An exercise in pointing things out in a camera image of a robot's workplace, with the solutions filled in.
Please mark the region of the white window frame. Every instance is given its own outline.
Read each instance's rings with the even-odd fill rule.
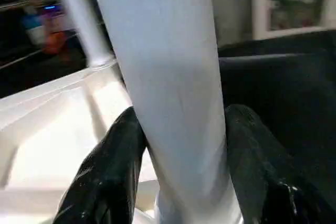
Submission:
[[[269,0],[252,0],[253,39],[269,39],[336,28],[336,0],[323,0],[320,26],[269,30]]]

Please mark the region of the white platform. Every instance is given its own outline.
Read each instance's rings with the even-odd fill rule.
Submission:
[[[52,218],[83,159],[130,105],[117,66],[86,69],[1,99],[0,223],[36,224]],[[145,189],[137,204],[145,202],[144,211],[151,211],[148,204],[153,205],[158,190],[145,152],[140,181],[151,179],[153,184],[139,185]],[[149,222],[134,223],[151,221],[143,212],[136,215]]]

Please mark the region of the blue light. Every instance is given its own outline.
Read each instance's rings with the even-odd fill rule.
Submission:
[[[54,6],[54,5],[52,5],[52,6],[46,6],[46,7],[44,7],[44,9],[45,9],[45,10],[54,9],[54,8],[55,8],[55,6]]]

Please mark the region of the white metal pole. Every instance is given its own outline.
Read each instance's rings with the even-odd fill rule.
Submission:
[[[237,223],[212,1],[98,3],[154,157],[160,223]]]
[[[100,68],[109,65],[112,54],[97,27],[97,20],[88,0],[63,0],[66,10],[79,33],[79,39],[88,57],[88,65]]]

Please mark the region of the white bar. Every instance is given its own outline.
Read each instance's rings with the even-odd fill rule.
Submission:
[[[88,0],[63,0],[63,2],[79,32],[89,66],[99,68],[109,65],[112,59],[111,53],[109,53],[104,38],[98,30],[97,21]]]
[[[160,223],[238,223],[240,210],[223,153],[211,0],[98,3],[149,140],[161,191],[176,208],[171,212],[159,202],[165,215]],[[184,220],[169,222],[180,214]]]
[[[336,0],[324,0],[322,24],[328,29],[336,28]]]
[[[252,0],[253,39],[263,39],[269,27],[269,0]]]

